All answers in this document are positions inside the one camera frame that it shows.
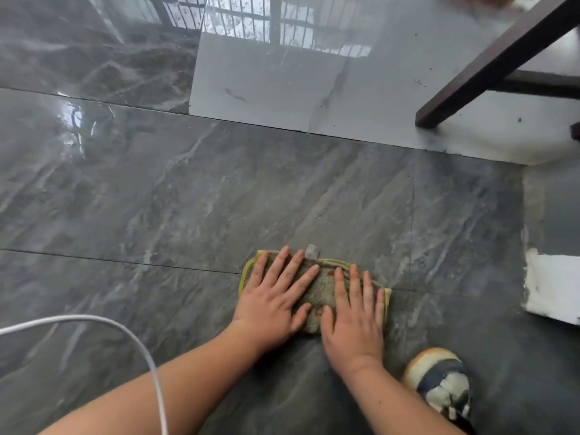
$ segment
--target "shoe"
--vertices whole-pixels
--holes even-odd
[[[433,409],[467,433],[475,433],[467,418],[471,388],[463,362],[443,348],[420,353],[407,366],[402,384]]]

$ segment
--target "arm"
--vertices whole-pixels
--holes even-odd
[[[290,286],[304,259],[304,251],[299,250],[283,270],[289,253],[288,247],[283,248],[265,277],[268,254],[262,254],[254,265],[231,324],[214,340],[160,367],[171,435],[198,431],[256,360],[304,325],[310,305],[304,304],[294,315],[292,307],[317,275],[318,266],[313,266]],[[160,423],[151,374],[91,401],[40,435],[78,433],[158,435]]]
[[[342,269],[335,271],[337,320],[325,307],[321,319],[324,351],[344,380],[377,435],[462,435],[416,395],[396,381],[382,364],[385,293],[373,301],[371,277],[350,269],[350,302]]]

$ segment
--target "person's right arm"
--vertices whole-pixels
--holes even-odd
[[[371,276],[350,268],[350,302],[342,269],[335,271],[337,320],[324,307],[321,321],[324,351],[377,435],[464,435],[421,399],[405,389],[383,367],[385,293],[373,301]]]

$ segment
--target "white cord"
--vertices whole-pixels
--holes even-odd
[[[115,322],[114,320],[108,319],[106,317],[101,316],[94,316],[91,314],[63,314],[60,316],[51,316],[51,317],[43,317],[42,319],[36,319],[34,321],[23,322],[21,324],[11,325],[10,327],[0,328],[0,336],[4,336],[10,333],[16,333],[18,331],[24,331],[25,329],[38,327],[39,325],[46,325],[46,324],[55,324],[58,322],[76,322],[76,321],[93,321],[93,322],[101,322],[102,324],[110,325],[111,327],[115,327],[120,329],[121,331],[127,333],[131,339],[137,344],[141,352],[143,353],[143,357],[147,361],[147,365],[149,366],[149,370],[151,371],[151,375],[153,376],[153,383],[155,384],[156,394],[157,394],[157,404],[159,406],[159,419],[161,420],[161,435],[168,435],[169,432],[167,430],[167,416],[165,415],[165,404],[163,402],[163,394],[161,393],[161,384],[159,382],[159,376],[157,375],[157,368],[155,366],[155,362],[151,357],[151,354],[145,348],[145,345],[141,343],[139,338],[135,336],[131,330],[129,330],[124,325],[121,325],[119,322]]]

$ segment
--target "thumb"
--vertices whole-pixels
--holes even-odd
[[[332,315],[332,308],[328,305],[324,306],[323,316],[320,318],[320,332],[323,339],[327,339],[334,333],[334,316]]]
[[[311,304],[304,304],[298,309],[294,316],[292,316],[292,319],[290,320],[290,332],[292,334],[304,326],[306,319],[308,318],[308,312],[310,311],[310,308],[312,308]]]

